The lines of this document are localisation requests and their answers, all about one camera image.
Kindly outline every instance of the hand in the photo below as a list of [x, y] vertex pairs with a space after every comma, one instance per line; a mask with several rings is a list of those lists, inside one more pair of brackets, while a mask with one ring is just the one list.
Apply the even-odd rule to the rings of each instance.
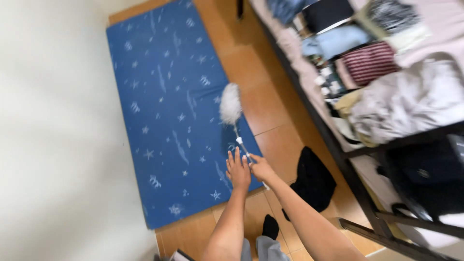
[[248, 161], [246, 156], [243, 155], [243, 164], [240, 161], [240, 149], [235, 148], [235, 159], [232, 156], [232, 152], [229, 151], [229, 159], [226, 160], [227, 171], [226, 174], [232, 181], [234, 189], [243, 189], [248, 192], [248, 187], [251, 183], [250, 168], [248, 167]]
[[275, 178], [277, 174], [271, 168], [267, 160], [263, 157], [250, 153], [250, 157], [256, 161], [256, 163], [250, 163], [251, 172], [258, 181], [267, 182], [268, 180]]

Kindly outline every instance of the pant leg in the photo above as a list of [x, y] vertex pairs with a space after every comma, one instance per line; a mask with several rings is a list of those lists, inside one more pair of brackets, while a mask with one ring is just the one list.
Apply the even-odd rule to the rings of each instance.
[[268, 236], [261, 235], [256, 239], [259, 261], [290, 261], [280, 250], [280, 243]]
[[240, 261], [252, 261], [250, 242], [246, 238], [243, 239], [242, 255], [240, 257]]

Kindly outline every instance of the metal bed frame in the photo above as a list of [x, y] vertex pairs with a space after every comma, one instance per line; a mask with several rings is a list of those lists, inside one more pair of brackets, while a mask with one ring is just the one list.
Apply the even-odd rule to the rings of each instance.
[[[243, 17], [243, 0], [237, 1], [237, 18], [241, 20]], [[371, 154], [371, 153], [382, 153], [386, 150], [393, 148], [400, 148], [411, 144], [419, 144], [424, 141], [433, 141], [452, 133], [461, 133], [464, 131], [464, 122], [440, 127], [434, 130], [426, 131], [423, 133], [415, 134], [412, 136], [396, 139], [387, 144], [380, 145], [376, 148], [361, 148], [350, 152], [344, 152], [340, 146], [340, 143], [335, 138], [332, 131], [325, 124], [319, 113], [315, 110], [311, 102], [308, 100], [304, 90], [300, 86], [298, 74], [291, 68], [290, 62], [286, 58], [283, 51], [277, 45], [276, 39], [269, 31], [268, 27], [260, 19], [259, 15], [256, 15], [258, 20], [272, 45], [272, 48], [277, 54], [277, 57], [282, 63], [285, 71], [287, 72], [290, 80], [293, 83], [295, 90], [297, 91], [301, 101], [303, 102], [306, 110], [311, 116], [314, 124], [316, 125], [319, 133], [321, 134], [325, 144], [327, 145], [332, 157], [334, 158], [338, 168], [342, 172], [346, 179], [349, 187], [351, 188], [356, 200], [359, 202], [362, 210], [364, 211], [367, 219], [369, 220], [373, 229], [366, 228], [344, 218], [339, 218], [340, 226], [346, 230], [354, 232], [365, 238], [368, 238], [378, 244], [381, 244], [389, 249], [399, 252], [405, 256], [408, 256], [415, 260], [435, 261], [435, 260], [456, 260], [452, 257], [431, 251], [427, 248], [421, 247], [414, 243], [409, 243], [404, 240], [398, 239], [393, 236], [390, 228], [387, 225], [389, 223], [401, 223], [409, 226], [418, 228], [424, 228], [443, 234], [452, 235], [461, 239], [464, 239], [464, 228], [456, 227], [452, 225], [446, 225], [440, 222], [424, 221], [417, 218], [403, 217], [395, 215], [393, 213], [380, 211], [369, 195], [368, 191], [364, 187], [360, 177], [356, 173], [353, 165], [350, 162], [350, 158]]]

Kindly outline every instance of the tiled floor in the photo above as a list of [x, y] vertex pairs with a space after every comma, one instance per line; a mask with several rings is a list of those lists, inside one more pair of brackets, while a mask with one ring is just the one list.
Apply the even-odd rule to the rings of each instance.
[[[194, 0], [206, 30], [231, 82], [240, 85], [244, 114], [256, 141], [274, 170], [289, 184], [296, 179], [296, 165], [301, 149], [310, 147], [324, 162], [337, 182], [329, 207], [322, 212], [333, 225], [337, 217], [369, 226], [358, 202], [343, 179], [321, 136], [317, 132], [298, 95], [293, 89], [258, 20], [246, 4], [245, 17], [235, 19], [234, 0]], [[150, 0], [110, 16], [117, 23], [166, 3]], [[221, 204], [184, 220], [156, 230], [161, 255], [170, 256], [177, 248], [195, 260], [201, 254], [225, 205]], [[254, 244], [261, 235], [266, 214], [277, 219], [278, 240], [293, 261], [312, 260], [292, 224], [285, 220], [282, 207], [272, 191], [258, 189], [250, 193], [245, 205], [245, 237]], [[363, 253], [380, 245], [342, 230]]]

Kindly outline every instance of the foot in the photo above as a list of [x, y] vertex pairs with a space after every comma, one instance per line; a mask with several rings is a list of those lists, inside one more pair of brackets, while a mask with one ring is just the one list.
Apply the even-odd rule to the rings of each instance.
[[275, 240], [277, 235], [279, 235], [279, 224], [277, 224], [276, 219], [271, 217], [269, 214], [267, 214], [264, 218], [263, 235], [270, 237], [273, 240]]

